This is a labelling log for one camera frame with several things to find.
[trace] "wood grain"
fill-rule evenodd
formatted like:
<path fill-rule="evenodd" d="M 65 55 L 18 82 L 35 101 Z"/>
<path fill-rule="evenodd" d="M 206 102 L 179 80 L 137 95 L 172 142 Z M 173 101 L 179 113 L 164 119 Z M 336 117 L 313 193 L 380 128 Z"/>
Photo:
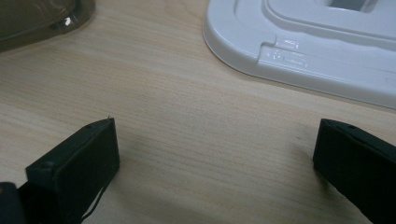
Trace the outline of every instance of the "wood grain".
<path fill-rule="evenodd" d="M 97 0 L 92 20 L 0 54 L 0 177 L 115 118 L 121 168 L 85 223 L 370 223 L 317 175 L 322 118 L 396 145 L 396 111 L 249 77 L 202 37 L 207 1 Z"/>

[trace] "wooden table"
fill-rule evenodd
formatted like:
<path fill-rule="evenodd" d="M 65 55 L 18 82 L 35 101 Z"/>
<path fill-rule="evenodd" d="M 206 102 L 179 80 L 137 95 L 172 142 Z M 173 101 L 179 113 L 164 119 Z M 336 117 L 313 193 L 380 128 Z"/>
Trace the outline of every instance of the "wooden table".
<path fill-rule="evenodd" d="M 0 177 L 115 118 L 121 168 L 84 223 L 369 223 L 313 170 L 320 119 L 396 145 L 396 111 L 249 77 L 206 1 L 97 0 L 81 29 L 0 54 Z"/>

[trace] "black object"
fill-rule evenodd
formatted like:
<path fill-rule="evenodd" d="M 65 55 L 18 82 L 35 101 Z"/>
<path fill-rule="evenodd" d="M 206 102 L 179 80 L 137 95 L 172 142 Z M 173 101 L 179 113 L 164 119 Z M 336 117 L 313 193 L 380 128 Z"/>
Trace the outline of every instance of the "black object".
<path fill-rule="evenodd" d="M 374 223 L 396 223 L 396 147 L 323 119 L 314 167 Z"/>
<path fill-rule="evenodd" d="M 1 0 L 0 52 L 73 31 L 94 10 L 94 0 Z"/>
<path fill-rule="evenodd" d="M 119 168 L 114 119 L 83 127 L 26 168 L 28 181 L 18 189 L 25 223 L 81 223 L 92 213 Z M 1 183 L 0 188 L 4 186 L 9 183 Z M 93 209 L 87 213 L 98 194 Z M 0 197 L 0 223 L 24 223 L 15 221 L 21 219 L 15 190 L 8 195 Z M 16 204 L 15 213 L 6 213 L 4 207 L 8 204 Z"/>

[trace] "light wood surface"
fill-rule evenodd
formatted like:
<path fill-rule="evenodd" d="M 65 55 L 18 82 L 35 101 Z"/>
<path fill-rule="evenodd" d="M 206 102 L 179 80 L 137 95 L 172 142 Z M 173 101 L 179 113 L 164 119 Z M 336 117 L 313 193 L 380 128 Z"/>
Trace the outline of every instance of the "light wood surface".
<path fill-rule="evenodd" d="M 208 1 L 97 0 L 0 54 L 0 179 L 115 118 L 120 171 L 84 223 L 370 223 L 313 170 L 320 119 L 396 145 L 396 111 L 249 77 L 202 37 Z"/>

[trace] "white plastic base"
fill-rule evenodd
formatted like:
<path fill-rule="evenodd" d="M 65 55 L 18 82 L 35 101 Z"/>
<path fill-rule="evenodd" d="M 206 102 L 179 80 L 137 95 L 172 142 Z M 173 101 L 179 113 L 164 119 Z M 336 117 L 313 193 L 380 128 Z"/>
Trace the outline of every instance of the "white plastic base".
<path fill-rule="evenodd" d="M 334 2 L 210 0 L 205 41 L 243 73 L 396 108 L 396 1 Z"/>

